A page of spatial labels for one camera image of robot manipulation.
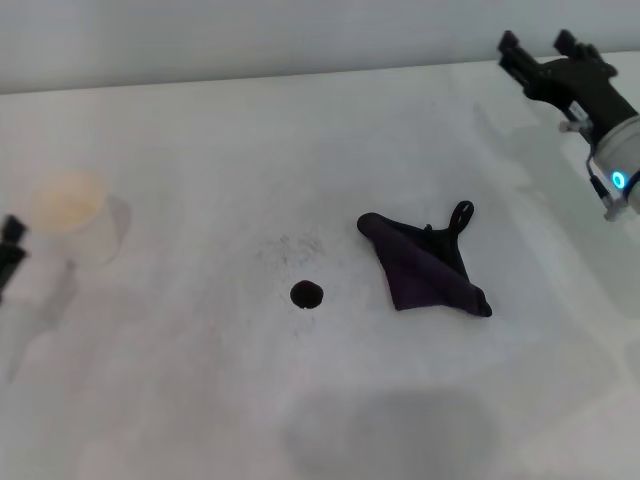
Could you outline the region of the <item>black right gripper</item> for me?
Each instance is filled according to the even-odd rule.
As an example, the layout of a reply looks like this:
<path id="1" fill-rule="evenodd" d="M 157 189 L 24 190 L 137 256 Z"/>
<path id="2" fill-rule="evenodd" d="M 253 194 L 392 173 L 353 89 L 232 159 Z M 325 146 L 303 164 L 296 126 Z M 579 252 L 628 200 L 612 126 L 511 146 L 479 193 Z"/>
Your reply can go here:
<path id="1" fill-rule="evenodd" d="M 569 120 L 578 120 L 571 106 L 580 107 L 591 124 L 591 138 L 604 138 L 638 115 L 610 82 L 617 69 L 602 58 L 593 44 L 579 42 L 563 29 L 554 48 L 567 58 L 539 64 L 520 46 L 516 35 L 507 30 L 497 47 L 501 54 L 498 64 L 518 83 L 524 83 L 528 98 L 553 105 Z"/>

